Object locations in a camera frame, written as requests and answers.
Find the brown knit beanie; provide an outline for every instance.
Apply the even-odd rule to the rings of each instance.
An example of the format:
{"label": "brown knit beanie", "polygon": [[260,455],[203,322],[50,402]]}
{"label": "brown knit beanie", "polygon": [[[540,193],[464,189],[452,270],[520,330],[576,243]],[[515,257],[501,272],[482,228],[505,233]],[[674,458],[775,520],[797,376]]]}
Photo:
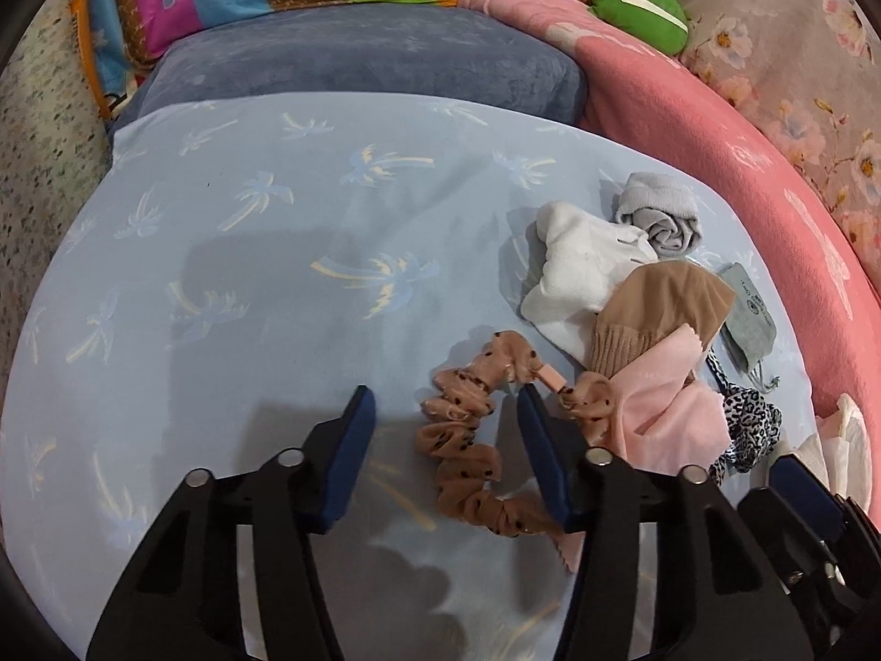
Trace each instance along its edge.
{"label": "brown knit beanie", "polygon": [[687,261],[663,261],[631,273],[596,318],[590,370],[611,378],[688,323],[706,350],[735,293],[718,275]]}

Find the coral pink blanket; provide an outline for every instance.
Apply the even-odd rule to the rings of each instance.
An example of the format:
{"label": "coral pink blanket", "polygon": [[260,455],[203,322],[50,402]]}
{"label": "coral pink blanket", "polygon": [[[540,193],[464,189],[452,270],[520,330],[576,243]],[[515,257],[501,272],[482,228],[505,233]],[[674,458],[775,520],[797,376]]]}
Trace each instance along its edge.
{"label": "coral pink blanket", "polygon": [[[548,42],[587,74],[583,127],[667,162],[728,202],[765,259],[795,328],[816,413],[841,393],[881,444],[881,302],[822,202],[756,128],[677,61],[575,0],[459,0]],[[874,454],[881,489],[881,454]],[[881,522],[881,494],[869,514]]]}

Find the white cloth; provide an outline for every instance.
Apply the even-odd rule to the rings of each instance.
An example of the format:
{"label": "white cloth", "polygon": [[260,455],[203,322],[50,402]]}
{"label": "white cloth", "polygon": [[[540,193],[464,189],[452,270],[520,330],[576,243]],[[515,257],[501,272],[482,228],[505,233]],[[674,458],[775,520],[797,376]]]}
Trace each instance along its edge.
{"label": "white cloth", "polygon": [[796,449],[782,442],[774,457],[794,454],[832,494],[852,498],[863,511],[872,501],[872,453],[862,412],[849,394],[838,398],[838,411],[817,418],[817,429]]}
{"label": "white cloth", "polygon": [[542,279],[521,314],[582,365],[590,358],[596,314],[633,269],[658,260],[636,226],[610,224],[571,203],[546,203],[536,231],[547,246]]}

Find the green cushion with white mark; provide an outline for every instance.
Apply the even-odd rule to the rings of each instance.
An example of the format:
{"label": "green cushion with white mark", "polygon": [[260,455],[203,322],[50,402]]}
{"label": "green cushion with white mark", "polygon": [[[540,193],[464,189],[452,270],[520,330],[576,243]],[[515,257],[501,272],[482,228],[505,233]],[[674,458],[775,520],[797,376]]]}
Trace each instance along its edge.
{"label": "green cushion with white mark", "polygon": [[686,13],[676,0],[593,0],[593,12],[664,55],[678,55],[688,40]]}

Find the pink cloth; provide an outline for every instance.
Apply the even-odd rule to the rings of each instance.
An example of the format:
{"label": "pink cloth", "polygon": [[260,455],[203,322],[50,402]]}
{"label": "pink cloth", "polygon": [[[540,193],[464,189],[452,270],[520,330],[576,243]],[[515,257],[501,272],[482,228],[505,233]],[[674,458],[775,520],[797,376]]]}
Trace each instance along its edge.
{"label": "pink cloth", "polygon": [[[796,331],[818,415],[847,392],[881,440],[881,305],[822,202],[755,127],[677,61],[575,0],[459,0],[543,39],[585,71],[583,127],[704,181],[768,265]],[[873,477],[881,482],[881,454]],[[876,495],[869,515],[881,522]]]}
{"label": "pink cloth", "polygon": [[682,387],[702,354],[700,338],[683,325],[611,378],[612,452],[639,470],[677,475],[686,464],[706,469],[728,448],[722,396],[701,381]]}

